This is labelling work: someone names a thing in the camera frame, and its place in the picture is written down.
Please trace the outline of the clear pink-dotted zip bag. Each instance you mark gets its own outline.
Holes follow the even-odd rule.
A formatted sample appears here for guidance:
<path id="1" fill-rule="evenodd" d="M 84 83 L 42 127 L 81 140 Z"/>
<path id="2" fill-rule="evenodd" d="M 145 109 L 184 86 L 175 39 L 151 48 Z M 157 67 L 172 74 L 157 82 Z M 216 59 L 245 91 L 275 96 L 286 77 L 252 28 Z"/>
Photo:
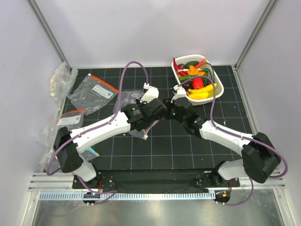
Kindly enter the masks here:
<path id="1" fill-rule="evenodd" d="M 126 90 L 121 92 L 121 98 L 117 98 L 117 101 L 113 108 L 113 113 L 115 114 L 118 111 L 118 107 L 120 107 L 120 111 L 125 110 L 126 114 L 130 113 L 129 116 L 132 116 L 131 112 L 137 108 L 137 102 L 139 103 L 140 99 L 143 97 L 144 92 L 141 90 Z M 154 127 L 158 123 L 158 120 L 151 123 L 151 125 L 147 126 L 147 128 L 142 130 L 133 129 L 128 132 L 129 135 L 133 137 L 140 138 L 143 140 L 147 140 L 148 133 L 152 127 Z"/>

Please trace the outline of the yellow toy banana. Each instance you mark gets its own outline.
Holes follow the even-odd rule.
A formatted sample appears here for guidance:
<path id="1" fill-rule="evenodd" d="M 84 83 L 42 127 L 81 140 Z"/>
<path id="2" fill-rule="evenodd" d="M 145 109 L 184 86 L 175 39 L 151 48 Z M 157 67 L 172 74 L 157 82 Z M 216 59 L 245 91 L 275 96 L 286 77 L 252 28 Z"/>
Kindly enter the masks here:
<path id="1" fill-rule="evenodd" d="M 191 93 L 191 94 L 194 94 L 194 93 L 203 93 L 203 92 L 211 92 L 213 91 L 214 87 L 212 84 L 206 86 L 206 87 L 203 87 L 203 88 L 200 88 L 200 89 L 188 89 L 188 91 Z"/>

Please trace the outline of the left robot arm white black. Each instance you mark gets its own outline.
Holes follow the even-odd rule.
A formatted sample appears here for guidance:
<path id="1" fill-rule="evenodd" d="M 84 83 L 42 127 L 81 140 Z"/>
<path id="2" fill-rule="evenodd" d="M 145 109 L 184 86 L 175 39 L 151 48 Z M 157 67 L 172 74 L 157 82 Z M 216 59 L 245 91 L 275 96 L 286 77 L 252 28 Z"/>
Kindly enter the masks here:
<path id="1" fill-rule="evenodd" d="M 60 128 L 53 145 L 59 170 L 78 175 L 88 188 L 97 187 L 100 182 L 98 173 L 92 163 L 82 157 L 82 153 L 115 135 L 147 129 L 166 113 L 167 107 L 155 98 L 149 103 L 128 104 L 116 114 L 86 127 L 73 131 L 67 127 Z"/>

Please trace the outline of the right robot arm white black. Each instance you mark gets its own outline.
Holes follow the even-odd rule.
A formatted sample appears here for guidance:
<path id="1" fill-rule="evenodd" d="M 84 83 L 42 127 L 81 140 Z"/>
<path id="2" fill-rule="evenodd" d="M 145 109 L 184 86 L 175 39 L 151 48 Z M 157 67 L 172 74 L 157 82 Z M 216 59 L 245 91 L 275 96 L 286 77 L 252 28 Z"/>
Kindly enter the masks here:
<path id="1" fill-rule="evenodd" d="M 165 118 L 176 120 L 190 135 L 218 143 L 241 156 L 235 161 L 222 161 L 212 170 L 210 181 L 224 186 L 229 180 L 249 177 L 263 184 L 281 163 L 273 151 L 273 145 L 263 133 L 256 135 L 239 133 L 212 120 L 198 115 L 192 104 L 184 97 L 164 100 L 167 107 Z"/>

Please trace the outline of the orange-zip bag upper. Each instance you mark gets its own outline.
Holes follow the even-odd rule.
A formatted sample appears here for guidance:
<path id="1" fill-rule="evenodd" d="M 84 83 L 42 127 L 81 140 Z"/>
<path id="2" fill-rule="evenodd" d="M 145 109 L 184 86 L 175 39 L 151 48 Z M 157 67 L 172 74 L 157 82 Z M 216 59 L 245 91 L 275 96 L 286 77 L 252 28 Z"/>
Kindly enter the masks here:
<path id="1" fill-rule="evenodd" d="M 118 93 L 112 85 L 88 74 L 68 99 L 76 109 L 90 115 L 106 106 Z"/>

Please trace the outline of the blue-zip clear bag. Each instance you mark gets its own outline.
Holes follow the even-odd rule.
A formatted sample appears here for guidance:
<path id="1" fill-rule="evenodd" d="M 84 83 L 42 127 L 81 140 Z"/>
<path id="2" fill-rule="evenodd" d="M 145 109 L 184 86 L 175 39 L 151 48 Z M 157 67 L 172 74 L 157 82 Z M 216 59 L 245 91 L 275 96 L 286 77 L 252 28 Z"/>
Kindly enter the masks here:
<path id="1" fill-rule="evenodd" d="M 91 161 L 96 157 L 99 157 L 100 154 L 97 153 L 93 148 L 88 148 L 81 154 L 87 161 Z"/>

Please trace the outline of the white perforated plastic basket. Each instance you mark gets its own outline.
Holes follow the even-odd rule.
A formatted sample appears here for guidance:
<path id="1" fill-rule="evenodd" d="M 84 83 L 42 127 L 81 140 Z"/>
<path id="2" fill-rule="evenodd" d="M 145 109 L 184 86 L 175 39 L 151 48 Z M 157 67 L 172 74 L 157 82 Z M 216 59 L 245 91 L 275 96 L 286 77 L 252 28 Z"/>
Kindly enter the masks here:
<path id="1" fill-rule="evenodd" d="M 203 105 L 212 102 L 213 97 L 219 98 L 224 93 L 224 87 L 218 78 L 216 72 L 214 71 L 212 65 L 209 63 L 209 61 L 202 55 L 187 55 L 175 58 L 176 63 L 180 67 L 179 71 L 176 71 L 174 68 L 174 63 L 172 60 L 172 70 L 174 73 L 174 77 L 176 79 L 176 83 L 179 86 L 182 86 L 186 90 L 186 98 L 192 103 L 192 105 Z M 192 87 L 192 80 L 194 78 L 191 78 L 187 81 L 184 81 L 182 83 L 179 82 L 178 78 L 182 76 L 186 76 L 187 71 L 190 66 L 195 66 L 195 68 L 198 68 L 200 71 L 206 72 L 204 76 L 195 76 L 194 78 L 201 78 L 203 80 L 203 87 L 206 87 L 210 84 L 213 85 L 214 89 L 213 91 L 209 92 L 209 96 L 207 99 L 202 100 L 194 100 L 188 97 L 190 95 L 190 92 L 188 89 L 193 89 Z"/>

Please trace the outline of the red toy strawberry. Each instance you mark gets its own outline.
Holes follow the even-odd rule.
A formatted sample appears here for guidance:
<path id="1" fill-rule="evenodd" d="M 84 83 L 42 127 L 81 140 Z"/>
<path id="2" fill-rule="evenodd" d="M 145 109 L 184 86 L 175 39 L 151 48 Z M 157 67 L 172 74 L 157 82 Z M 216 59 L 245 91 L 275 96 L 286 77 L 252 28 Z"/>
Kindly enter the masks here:
<path id="1" fill-rule="evenodd" d="M 194 78 L 191 82 L 193 89 L 201 89 L 203 88 L 203 80 L 201 78 Z"/>

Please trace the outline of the orange toy bell pepper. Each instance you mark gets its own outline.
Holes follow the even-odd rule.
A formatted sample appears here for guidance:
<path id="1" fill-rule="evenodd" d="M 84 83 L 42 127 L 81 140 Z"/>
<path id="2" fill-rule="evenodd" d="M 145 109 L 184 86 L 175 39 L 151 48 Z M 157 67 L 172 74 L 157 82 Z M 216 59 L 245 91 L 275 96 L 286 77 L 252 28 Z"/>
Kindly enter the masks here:
<path id="1" fill-rule="evenodd" d="M 188 71 L 187 71 L 188 75 L 197 75 L 197 76 L 204 76 L 206 74 L 206 72 L 204 71 L 200 71 L 198 68 L 195 68 L 195 66 L 190 66 Z"/>

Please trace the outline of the red toy chili pepper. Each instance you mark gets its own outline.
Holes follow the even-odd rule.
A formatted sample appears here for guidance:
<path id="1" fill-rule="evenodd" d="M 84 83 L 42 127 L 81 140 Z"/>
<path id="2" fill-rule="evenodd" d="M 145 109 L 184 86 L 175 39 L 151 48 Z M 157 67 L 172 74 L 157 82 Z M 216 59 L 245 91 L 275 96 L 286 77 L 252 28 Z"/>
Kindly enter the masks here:
<path id="1" fill-rule="evenodd" d="M 174 68 L 176 71 L 179 71 L 180 70 L 180 67 L 178 66 L 178 64 L 176 63 L 175 61 L 175 58 L 173 58 L 173 63 L 174 63 Z"/>

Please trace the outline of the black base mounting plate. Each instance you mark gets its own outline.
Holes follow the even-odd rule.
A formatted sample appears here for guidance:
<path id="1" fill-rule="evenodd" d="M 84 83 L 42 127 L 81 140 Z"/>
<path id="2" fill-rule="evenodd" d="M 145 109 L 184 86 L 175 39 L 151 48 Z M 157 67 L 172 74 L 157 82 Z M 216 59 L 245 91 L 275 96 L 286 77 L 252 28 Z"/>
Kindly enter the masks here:
<path id="1" fill-rule="evenodd" d="M 216 184 L 211 169 L 144 169 L 100 170 L 99 176 L 87 182 L 90 189 L 102 186 L 105 191 L 120 194 L 189 194 L 207 192 L 210 188 L 240 187 L 237 178 Z"/>

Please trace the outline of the perforated aluminium rail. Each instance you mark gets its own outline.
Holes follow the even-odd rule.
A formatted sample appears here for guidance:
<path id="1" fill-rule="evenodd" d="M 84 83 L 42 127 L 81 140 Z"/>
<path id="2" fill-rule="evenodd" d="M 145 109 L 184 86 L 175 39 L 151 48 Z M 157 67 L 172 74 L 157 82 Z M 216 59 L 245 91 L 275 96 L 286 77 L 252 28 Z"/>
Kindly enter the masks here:
<path id="1" fill-rule="evenodd" d="M 101 201 L 109 198 L 109 194 L 97 195 L 87 191 L 41 192 L 40 201 Z M 122 194 L 117 193 L 111 201 L 161 201 L 161 200 L 214 200 L 215 192 L 192 194 Z"/>

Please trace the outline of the crumpled clear bag at wall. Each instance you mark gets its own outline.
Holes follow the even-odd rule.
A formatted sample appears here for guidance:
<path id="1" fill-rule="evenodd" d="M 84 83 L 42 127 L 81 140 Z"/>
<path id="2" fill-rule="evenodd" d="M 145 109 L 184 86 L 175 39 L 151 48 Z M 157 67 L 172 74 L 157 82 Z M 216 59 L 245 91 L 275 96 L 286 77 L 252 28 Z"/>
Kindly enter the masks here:
<path id="1" fill-rule="evenodd" d="M 65 99 L 70 93 L 77 75 L 77 68 L 69 71 L 67 63 L 61 63 L 50 78 L 50 96 L 56 101 Z"/>

